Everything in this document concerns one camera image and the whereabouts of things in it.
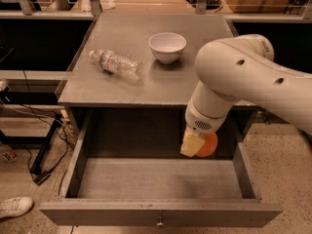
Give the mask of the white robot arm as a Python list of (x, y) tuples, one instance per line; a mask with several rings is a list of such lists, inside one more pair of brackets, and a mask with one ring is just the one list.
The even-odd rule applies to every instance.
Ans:
[(185, 111), (181, 154), (212, 155), (216, 131), (240, 100), (312, 135), (312, 75), (275, 63), (267, 38), (249, 34), (213, 40), (199, 50), (194, 66), (199, 82)]

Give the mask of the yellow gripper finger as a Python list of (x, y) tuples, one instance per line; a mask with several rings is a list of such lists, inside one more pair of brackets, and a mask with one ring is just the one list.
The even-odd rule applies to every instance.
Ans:
[(198, 153), (204, 143), (205, 138), (202, 134), (187, 127), (184, 132), (180, 153), (187, 157), (193, 157)]

